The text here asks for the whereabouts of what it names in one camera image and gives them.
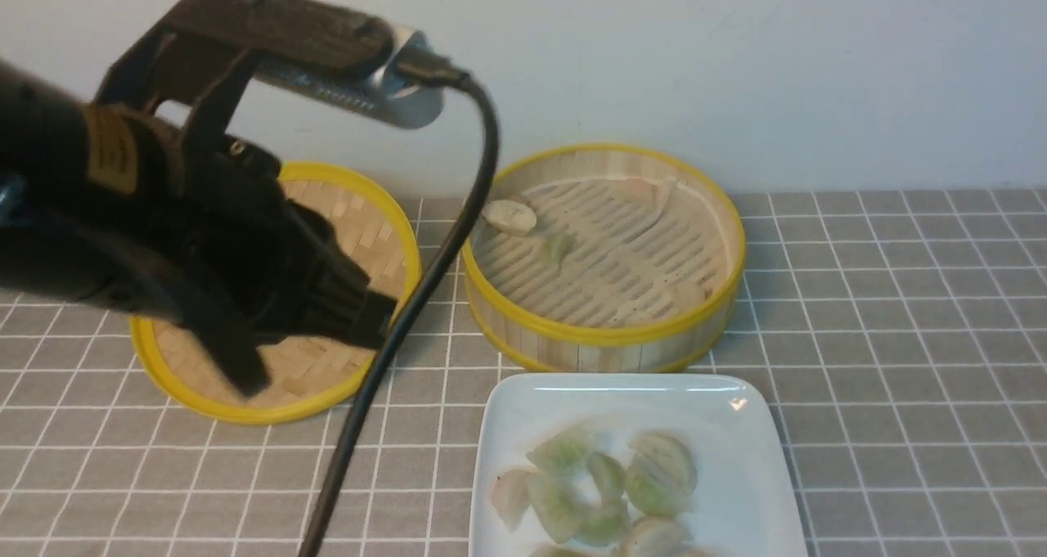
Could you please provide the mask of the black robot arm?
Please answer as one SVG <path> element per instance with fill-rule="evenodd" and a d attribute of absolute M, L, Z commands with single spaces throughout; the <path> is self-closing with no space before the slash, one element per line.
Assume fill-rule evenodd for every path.
<path fill-rule="evenodd" d="M 281 187 L 283 162 L 228 133 L 83 102 L 2 65 L 2 287 L 185 330 L 246 398 L 263 346 L 378 351 L 397 300 Z"/>

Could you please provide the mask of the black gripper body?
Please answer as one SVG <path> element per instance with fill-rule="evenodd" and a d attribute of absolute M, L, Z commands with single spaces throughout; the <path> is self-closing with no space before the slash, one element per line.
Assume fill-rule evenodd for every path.
<path fill-rule="evenodd" d="M 172 322 L 168 284 L 219 285 L 254 337 L 279 335 L 295 253 L 340 250 L 332 222 L 285 195 L 280 163 L 247 146 L 182 157 L 168 125 L 83 106 L 82 300 Z"/>

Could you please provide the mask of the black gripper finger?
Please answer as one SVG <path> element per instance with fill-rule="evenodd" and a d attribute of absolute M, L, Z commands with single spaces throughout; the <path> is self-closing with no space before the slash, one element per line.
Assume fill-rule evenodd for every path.
<path fill-rule="evenodd" d="M 252 327 L 221 286 L 168 284 L 162 291 L 173 307 L 172 324 L 193 335 L 241 397 L 254 398 L 272 384 Z"/>

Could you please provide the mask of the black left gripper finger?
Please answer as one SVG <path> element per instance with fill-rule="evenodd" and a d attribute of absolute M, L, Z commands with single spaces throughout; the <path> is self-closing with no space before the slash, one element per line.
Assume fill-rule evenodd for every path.
<path fill-rule="evenodd" d="M 378 351 L 398 300 L 371 288 L 363 267 L 339 250 L 291 257 L 279 281 L 279 335 L 321 337 Z"/>

